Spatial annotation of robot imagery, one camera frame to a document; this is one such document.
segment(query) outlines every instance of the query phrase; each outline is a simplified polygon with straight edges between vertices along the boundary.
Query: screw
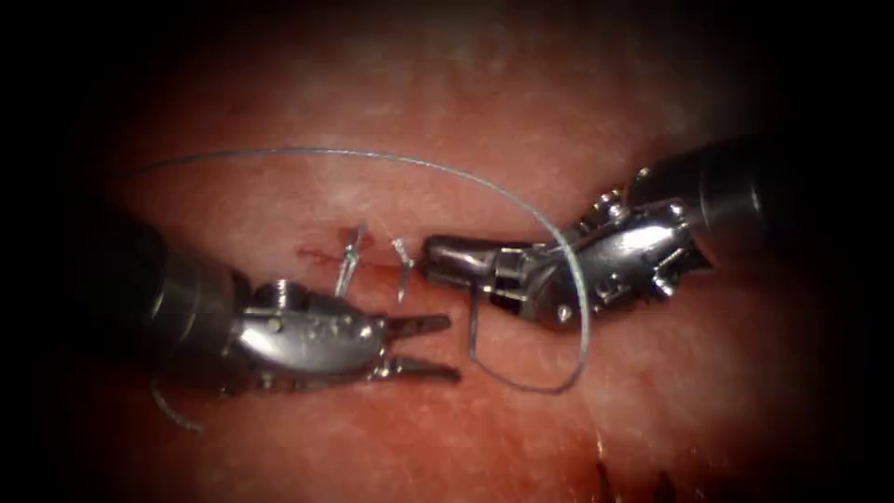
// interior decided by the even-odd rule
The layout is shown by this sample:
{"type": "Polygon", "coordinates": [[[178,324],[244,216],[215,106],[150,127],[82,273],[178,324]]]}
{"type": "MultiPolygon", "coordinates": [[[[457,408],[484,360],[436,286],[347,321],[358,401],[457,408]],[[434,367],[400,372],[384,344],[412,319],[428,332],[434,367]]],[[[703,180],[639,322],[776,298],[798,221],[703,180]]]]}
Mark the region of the screw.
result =
{"type": "Polygon", "coordinates": [[[270,332],[278,333],[282,330],[282,320],[279,318],[271,318],[267,320],[267,329],[270,332]]]}
{"type": "Polygon", "coordinates": [[[269,372],[261,372],[261,388],[270,389],[273,387],[273,375],[269,372]]]}
{"type": "Polygon", "coordinates": [[[571,319],[571,317],[574,316],[575,313],[571,310],[571,307],[562,304],[561,306],[559,306],[557,314],[559,315],[559,321],[565,323],[566,321],[571,319]]]}

